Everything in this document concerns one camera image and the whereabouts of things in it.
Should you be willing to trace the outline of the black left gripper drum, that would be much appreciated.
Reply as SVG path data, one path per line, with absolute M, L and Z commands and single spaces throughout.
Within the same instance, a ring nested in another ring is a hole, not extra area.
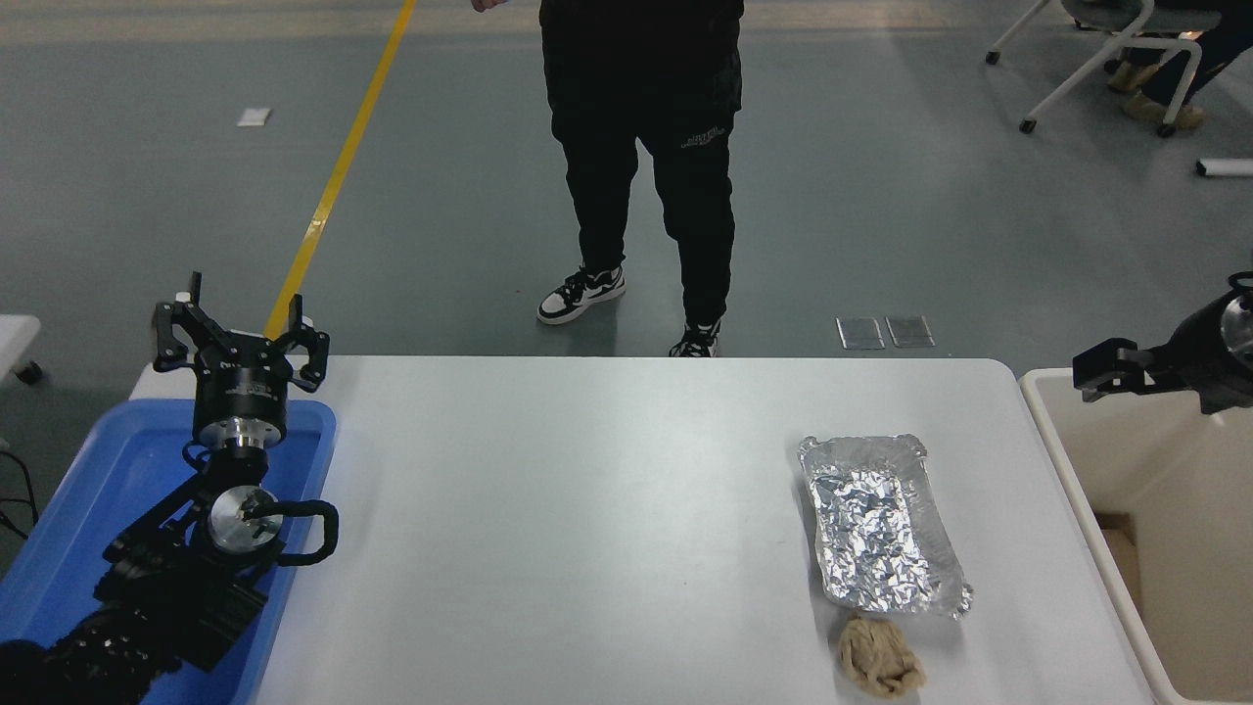
M 243 336 L 228 347 L 207 344 L 194 353 L 197 388 L 193 428 L 231 418 L 261 419 L 276 430 L 287 427 L 292 364 L 269 352 L 261 338 Z

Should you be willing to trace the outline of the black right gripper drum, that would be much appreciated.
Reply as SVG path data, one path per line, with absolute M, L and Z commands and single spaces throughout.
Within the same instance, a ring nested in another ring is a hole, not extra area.
M 1250 294 L 1225 293 L 1187 317 L 1162 348 L 1162 383 L 1197 392 L 1204 414 L 1252 404 Z

